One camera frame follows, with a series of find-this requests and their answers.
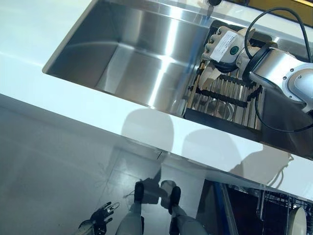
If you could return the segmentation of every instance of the black glove hand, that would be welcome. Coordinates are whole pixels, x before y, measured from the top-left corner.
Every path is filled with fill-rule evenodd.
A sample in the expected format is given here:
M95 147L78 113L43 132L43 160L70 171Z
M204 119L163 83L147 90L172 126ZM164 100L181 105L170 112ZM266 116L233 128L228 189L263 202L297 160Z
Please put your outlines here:
M92 224L95 235L104 235L107 232L107 223L112 221L112 218L105 220L107 217L113 214L114 210L119 207L119 203L111 202L106 203L99 208L95 213L92 214L89 220L85 220L79 226L82 227L86 224Z

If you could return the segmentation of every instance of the dish rack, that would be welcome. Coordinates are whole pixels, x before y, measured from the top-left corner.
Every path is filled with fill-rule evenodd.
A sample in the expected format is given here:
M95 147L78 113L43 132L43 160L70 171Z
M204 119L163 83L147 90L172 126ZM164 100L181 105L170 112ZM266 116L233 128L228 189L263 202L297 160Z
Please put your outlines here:
M279 192L238 187L233 185L229 185L228 187L258 198L256 214L257 217L263 222L262 234L276 235L277 233L275 233L271 228L273 228L276 224L283 223L285 225L283 235L287 235L290 212L296 208L302 207L306 213L307 219L306 234L313 235L313 203ZM280 216L275 217L274 220L273 218L269 219L267 217L268 213L266 213L270 203L278 205L281 211Z
M208 62L202 60L195 84L190 87L191 95L187 108L260 130L254 102L257 96L259 100L263 99L262 87L256 83L244 82L239 78L239 71L234 71L221 74L209 87L200 90L198 81L206 66ZM259 110L262 109L261 106L262 102L259 102Z
M204 46L222 25L236 31L241 29L238 26L214 21ZM262 47L267 41L271 41L270 36L255 32L250 43L253 47ZM254 102L258 96L258 108L262 115L264 101L262 87L243 81L242 75L235 70L221 74L208 87L200 90L199 80L207 66L210 66L209 62L201 60L193 84L189 87L184 117L247 139L260 141L261 123L256 116Z

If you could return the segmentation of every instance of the dishwasher rack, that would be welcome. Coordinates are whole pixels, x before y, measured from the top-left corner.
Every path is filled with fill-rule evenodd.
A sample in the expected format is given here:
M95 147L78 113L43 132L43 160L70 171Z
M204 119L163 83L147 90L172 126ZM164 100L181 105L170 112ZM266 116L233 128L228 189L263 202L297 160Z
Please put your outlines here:
M289 214L292 210L302 207L306 213L306 219L307 219L307 235L313 235L313 203L309 201L305 201L302 199L299 199L295 196L279 193L279 192L273 192L273 191L267 191L263 189L254 189L254 188L245 188L245 187L238 187L233 185L228 185L230 189L234 189L236 191L239 191L241 193L249 194L251 196L254 196L257 198L258 203L257 207L254 209L256 212L257 217L260 219L260 221L263 222L263 235L271 234L276 235L276 233L273 233L272 230L270 230L270 227L278 224L278 223L284 223L285 229L283 235L288 234L288 221L289 221ZM275 218L275 221L271 221L266 213L266 210L268 210L269 204L275 204L279 206L280 210L280 216L277 216Z

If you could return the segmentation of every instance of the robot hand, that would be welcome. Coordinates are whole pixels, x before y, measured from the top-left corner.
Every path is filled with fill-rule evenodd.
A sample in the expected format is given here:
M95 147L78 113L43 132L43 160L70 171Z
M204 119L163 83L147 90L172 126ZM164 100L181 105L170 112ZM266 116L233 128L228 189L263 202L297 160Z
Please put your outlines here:
M243 28L237 32L221 26L205 45L205 52L202 58L213 61L215 67L221 72L229 72L237 69L236 60L238 56L245 54L246 30L246 28ZM254 32L255 29L249 32L249 39L253 36ZM249 51L252 54L255 54L259 49L258 47L249 46Z
M119 203L111 202L104 204L95 213L92 214L89 220L83 221L74 235L104 235L107 232L107 223L112 221L112 218L105 220L113 214L114 210L119 207Z

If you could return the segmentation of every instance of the robotic arm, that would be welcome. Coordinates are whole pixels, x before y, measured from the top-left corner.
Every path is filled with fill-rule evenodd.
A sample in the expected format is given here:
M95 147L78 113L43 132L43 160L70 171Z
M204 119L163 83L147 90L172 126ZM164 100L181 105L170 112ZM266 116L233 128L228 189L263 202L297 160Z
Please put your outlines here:
M249 32L248 39L254 30ZM205 46L203 59L209 60L220 72L239 69L243 80L264 87L278 89L291 102L303 104L303 112L313 110L313 63L299 61L288 52L277 48L273 42L262 48L245 50L246 29L238 32L221 26Z

